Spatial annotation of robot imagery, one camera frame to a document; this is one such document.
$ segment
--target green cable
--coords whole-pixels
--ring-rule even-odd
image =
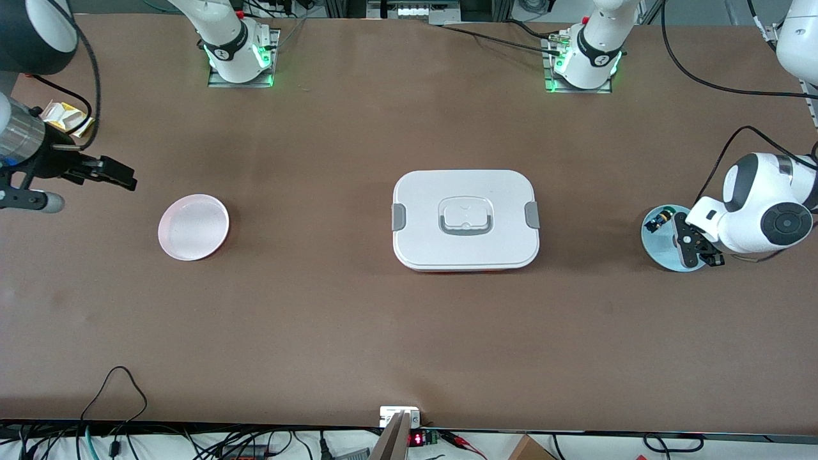
[[[99,456],[97,455],[97,451],[94,450],[94,444],[91,443],[91,427],[85,427],[85,442],[88,443],[88,450],[91,451],[91,456],[94,457],[94,460],[100,460]]]

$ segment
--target red cable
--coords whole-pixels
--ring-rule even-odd
[[[486,456],[482,452],[477,450],[477,448],[474,447],[473,445],[471,445],[471,443],[469,441],[464,440],[460,436],[455,435],[455,443],[457,445],[461,446],[463,449],[468,450],[469,452],[472,452],[472,453],[476,453],[480,457],[483,457],[483,460],[488,460],[488,458],[486,458]]]

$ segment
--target brown table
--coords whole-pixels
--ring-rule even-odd
[[[139,187],[41,181],[63,212],[2,213],[0,417],[77,417],[124,364],[146,420],[371,425],[381,404],[417,404],[437,426],[818,435],[818,238],[691,274],[639,243],[644,213],[690,205],[740,125],[806,152],[803,100],[698,85],[657,27],[634,29],[614,94],[594,96],[546,93],[536,53],[410,20],[308,20],[266,90],[206,88],[183,17],[79,23],[102,72],[88,153],[132,166]],[[753,28],[670,33],[704,78],[798,90]],[[83,55],[53,79],[91,96],[90,75]],[[27,79],[14,97],[64,99]],[[742,136],[728,161],[752,150],[769,147]],[[398,262],[393,185],[447,168],[531,180],[531,265]],[[178,262],[156,226],[197,192],[226,203],[231,234]],[[138,406],[113,383],[91,417]]]

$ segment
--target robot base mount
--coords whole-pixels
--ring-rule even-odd
[[[542,67],[545,70],[546,74],[546,90],[548,92],[586,92],[591,94],[610,94],[613,91],[613,86],[611,85],[611,78],[616,73],[617,64],[619,59],[622,57],[621,55],[617,57],[617,62],[614,63],[613,69],[611,71],[611,75],[605,80],[602,86],[598,88],[592,89],[582,89],[573,86],[572,84],[568,83],[564,76],[560,75],[559,73],[555,72],[555,69],[564,65],[565,57],[564,56],[552,56],[551,54],[547,53],[546,51],[558,51],[565,54],[565,48],[568,46],[568,30],[561,30],[559,37],[552,35],[552,38],[556,38],[558,42],[552,42],[548,38],[543,38],[540,40],[540,46],[545,50],[542,53]]]
[[[269,66],[261,71],[255,78],[244,83],[233,83],[222,78],[213,66],[213,58],[210,59],[209,75],[207,85],[211,88],[270,88],[275,81],[276,60],[278,58],[278,46],[281,38],[280,29],[270,29],[268,25],[258,25],[261,31],[260,44],[254,46],[254,54],[258,58],[260,66]]]

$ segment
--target white plate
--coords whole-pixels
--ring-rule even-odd
[[[210,195],[189,195],[173,203],[159,222],[159,244],[179,260],[213,254],[230,227],[227,208]]]

